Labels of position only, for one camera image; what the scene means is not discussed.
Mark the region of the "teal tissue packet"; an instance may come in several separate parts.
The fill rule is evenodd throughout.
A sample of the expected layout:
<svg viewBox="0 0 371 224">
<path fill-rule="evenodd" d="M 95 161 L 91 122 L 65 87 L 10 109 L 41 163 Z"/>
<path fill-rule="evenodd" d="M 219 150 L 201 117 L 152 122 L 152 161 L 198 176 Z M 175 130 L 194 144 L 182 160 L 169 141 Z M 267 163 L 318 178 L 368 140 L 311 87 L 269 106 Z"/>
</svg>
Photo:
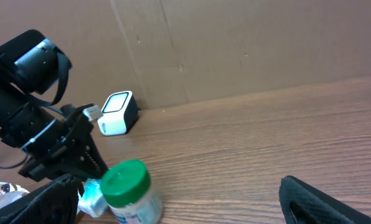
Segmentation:
<svg viewBox="0 0 371 224">
<path fill-rule="evenodd" d="M 88 179 L 83 185 L 84 193 L 78 192 L 78 212 L 89 214 L 93 218 L 101 217 L 108 204 L 101 192 L 101 180 Z"/>
</svg>

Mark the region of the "green lid jar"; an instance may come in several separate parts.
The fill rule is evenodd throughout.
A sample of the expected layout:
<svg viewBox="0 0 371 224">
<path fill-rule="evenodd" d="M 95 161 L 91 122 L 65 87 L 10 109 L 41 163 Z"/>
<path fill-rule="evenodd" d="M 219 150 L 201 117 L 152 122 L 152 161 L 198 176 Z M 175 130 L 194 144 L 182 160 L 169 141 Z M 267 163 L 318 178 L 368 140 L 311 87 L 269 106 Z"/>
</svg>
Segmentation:
<svg viewBox="0 0 371 224">
<path fill-rule="evenodd" d="M 143 161 L 127 160 L 108 169 L 101 178 L 100 189 L 119 223 L 160 221 L 163 202 Z"/>
</svg>

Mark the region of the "beige snack pouch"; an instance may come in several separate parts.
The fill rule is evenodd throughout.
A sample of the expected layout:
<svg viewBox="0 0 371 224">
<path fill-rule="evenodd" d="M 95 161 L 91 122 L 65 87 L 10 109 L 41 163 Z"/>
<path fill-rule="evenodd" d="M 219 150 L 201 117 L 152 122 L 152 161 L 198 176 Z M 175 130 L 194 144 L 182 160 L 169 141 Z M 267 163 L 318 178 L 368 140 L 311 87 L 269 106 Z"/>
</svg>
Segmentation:
<svg viewBox="0 0 371 224">
<path fill-rule="evenodd" d="M 29 194 L 29 191 L 20 185 L 0 182 L 0 209 L 27 194 Z"/>
</svg>

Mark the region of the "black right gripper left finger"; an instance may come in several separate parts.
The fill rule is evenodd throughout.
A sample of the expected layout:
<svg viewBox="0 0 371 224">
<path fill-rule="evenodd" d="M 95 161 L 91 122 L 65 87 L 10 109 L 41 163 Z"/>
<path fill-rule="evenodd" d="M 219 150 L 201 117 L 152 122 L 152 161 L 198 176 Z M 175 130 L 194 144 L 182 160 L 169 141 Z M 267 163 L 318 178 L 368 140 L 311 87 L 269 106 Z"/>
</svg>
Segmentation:
<svg viewBox="0 0 371 224">
<path fill-rule="evenodd" d="M 65 174 L 0 208 L 0 224 L 74 224 L 82 180 Z"/>
</svg>

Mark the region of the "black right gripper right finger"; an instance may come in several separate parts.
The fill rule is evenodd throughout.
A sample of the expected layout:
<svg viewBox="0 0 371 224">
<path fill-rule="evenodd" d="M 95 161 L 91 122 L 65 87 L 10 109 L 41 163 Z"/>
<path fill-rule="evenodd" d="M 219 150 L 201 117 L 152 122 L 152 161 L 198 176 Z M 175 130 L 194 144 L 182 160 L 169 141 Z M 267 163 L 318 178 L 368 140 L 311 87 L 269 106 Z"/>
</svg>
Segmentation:
<svg viewBox="0 0 371 224">
<path fill-rule="evenodd" d="M 286 224 L 371 224 L 371 217 L 292 175 L 281 179 L 279 202 Z"/>
</svg>

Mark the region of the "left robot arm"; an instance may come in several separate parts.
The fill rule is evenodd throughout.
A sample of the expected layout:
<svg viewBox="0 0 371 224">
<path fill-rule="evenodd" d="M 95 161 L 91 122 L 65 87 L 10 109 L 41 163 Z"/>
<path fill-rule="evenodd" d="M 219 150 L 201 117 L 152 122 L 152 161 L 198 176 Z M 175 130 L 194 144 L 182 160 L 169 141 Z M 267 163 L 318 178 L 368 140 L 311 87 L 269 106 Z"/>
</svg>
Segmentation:
<svg viewBox="0 0 371 224">
<path fill-rule="evenodd" d="M 96 105 L 64 105 L 72 64 L 41 32 L 30 29 L 0 46 L 0 139 L 25 152 L 18 173 L 36 182 L 72 174 L 99 179 L 108 170 L 95 146 Z"/>
</svg>

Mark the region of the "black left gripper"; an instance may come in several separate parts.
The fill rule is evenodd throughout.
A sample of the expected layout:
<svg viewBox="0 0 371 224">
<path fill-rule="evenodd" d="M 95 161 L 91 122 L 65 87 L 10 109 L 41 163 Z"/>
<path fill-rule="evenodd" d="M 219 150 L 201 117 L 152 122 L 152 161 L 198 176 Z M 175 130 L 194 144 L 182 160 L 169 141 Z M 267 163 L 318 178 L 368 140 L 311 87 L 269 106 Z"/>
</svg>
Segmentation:
<svg viewBox="0 0 371 224">
<path fill-rule="evenodd" d="M 21 147 L 31 157 L 18 174 L 36 182 L 72 174 L 82 180 L 100 179 L 108 170 L 93 141 L 93 123 L 82 113 L 94 104 L 61 107 L 64 119 L 54 118 Z"/>
</svg>

